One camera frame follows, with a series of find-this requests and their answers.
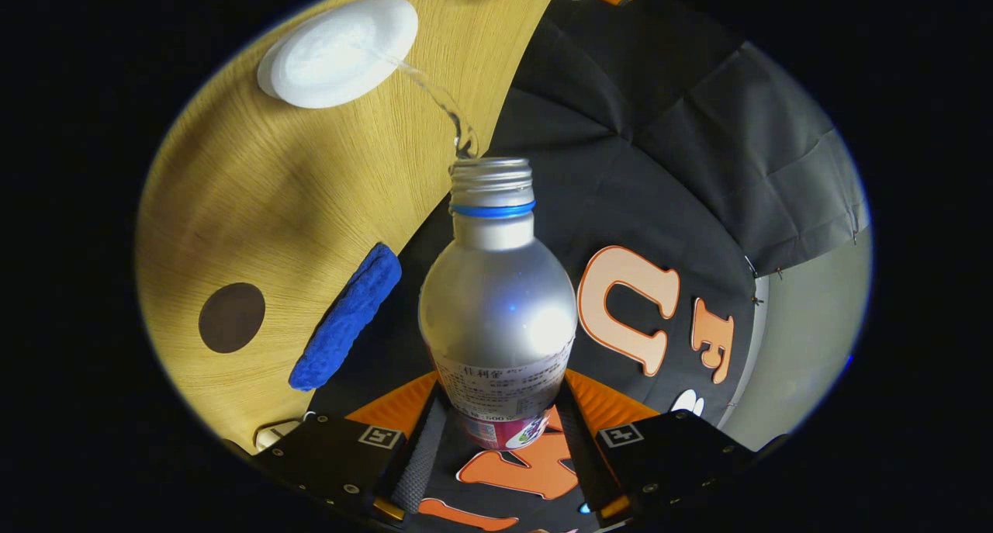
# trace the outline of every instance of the silver bottle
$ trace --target silver bottle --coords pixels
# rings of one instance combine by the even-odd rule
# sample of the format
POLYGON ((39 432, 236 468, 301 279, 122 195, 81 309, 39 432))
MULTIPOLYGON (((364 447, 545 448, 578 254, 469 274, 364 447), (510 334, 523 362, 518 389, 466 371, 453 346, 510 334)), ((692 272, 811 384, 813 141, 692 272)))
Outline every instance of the silver bottle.
POLYGON ((421 334, 469 437, 523 448, 544 431, 565 373, 575 290, 535 239, 528 159, 460 159, 450 173, 455 239, 421 288, 421 334))

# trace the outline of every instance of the black cloth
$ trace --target black cloth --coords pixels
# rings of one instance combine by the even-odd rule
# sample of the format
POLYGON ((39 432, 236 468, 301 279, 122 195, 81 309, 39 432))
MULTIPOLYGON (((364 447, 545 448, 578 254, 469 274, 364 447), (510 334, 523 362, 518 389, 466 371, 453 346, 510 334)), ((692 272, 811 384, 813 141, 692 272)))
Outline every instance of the black cloth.
MULTIPOLYGON (((727 228, 759 275, 825 254, 869 224, 855 164, 816 101, 762 51, 676 0, 552 0, 514 90, 580 112, 645 152, 727 228)), ((500 122, 519 112, 508 101, 500 122)), ((494 147, 544 140, 496 134, 494 147)))

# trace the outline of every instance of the wood grain surface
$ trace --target wood grain surface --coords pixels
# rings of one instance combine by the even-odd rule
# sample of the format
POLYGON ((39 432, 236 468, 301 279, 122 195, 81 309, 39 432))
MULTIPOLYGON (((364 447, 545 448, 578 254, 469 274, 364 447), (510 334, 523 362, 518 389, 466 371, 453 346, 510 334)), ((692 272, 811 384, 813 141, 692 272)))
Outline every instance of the wood grain surface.
MULTIPOLYGON (((206 426, 251 454, 256 428, 307 408, 312 393, 291 389, 290 371, 369 249, 399 253, 449 187, 451 122, 400 73, 332 109, 258 87, 280 36, 347 2, 322 0, 217 72, 169 130, 141 200, 136 272, 153 346, 206 426), (264 319, 244 348, 214 352, 199 313, 235 282, 261 290, 264 319)), ((549 0, 408 2, 419 15, 408 62, 454 95, 485 151, 549 0)))

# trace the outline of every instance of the orange letter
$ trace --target orange letter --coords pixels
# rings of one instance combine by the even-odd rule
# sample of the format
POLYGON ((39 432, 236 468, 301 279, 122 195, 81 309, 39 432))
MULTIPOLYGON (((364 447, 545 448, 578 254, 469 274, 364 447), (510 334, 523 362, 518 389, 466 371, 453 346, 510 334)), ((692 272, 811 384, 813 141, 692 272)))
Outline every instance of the orange letter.
POLYGON ((693 303, 693 331, 690 333, 690 346, 694 351, 700 350, 707 343, 707 350, 700 354, 700 361, 707 368, 717 368, 712 377, 715 384, 720 384, 728 377, 728 366, 731 364, 731 339, 735 336, 735 318, 721 320, 709 313, 703 299, 693 303), (721 357, 718 347, 724 349, 721 357))
MULTIPOLYGON (((552 410, 548 425, 562 426, 557 410, 552 410)), ((540 494, 546 500, 560 497, 579 483, 576 474, 562 465, 563 459, 571 458, 564 434, 549 434, 546 428, 534 444, 515 449, 514 456, 526 466, 505 462, 500 452, 492 449, 479 452, 456 473, 455 479, 540 494)))
POLYGON ((641 362, 645 376, 655 376, 666 358, 666 332, 645 335, 607 312, 607 293, 618 283, 659 304, 659 314, 669 320, 680 298, 680 275, 660 270, 625 247, 607 246, 593 255, 579 282, 583 329, 600 345, 641 362))
POLYGON ((445 502, 440 501, 438 498, 424 498, 417 511, 428 515, 436 515, 439 518, 449 521, 479 527, 479 529, 484 531, 499 531, 517 523, 517 518, 515 517, 486 517, 485 515, 461 511, 458 508, 453 508, 445 504, 445 502))

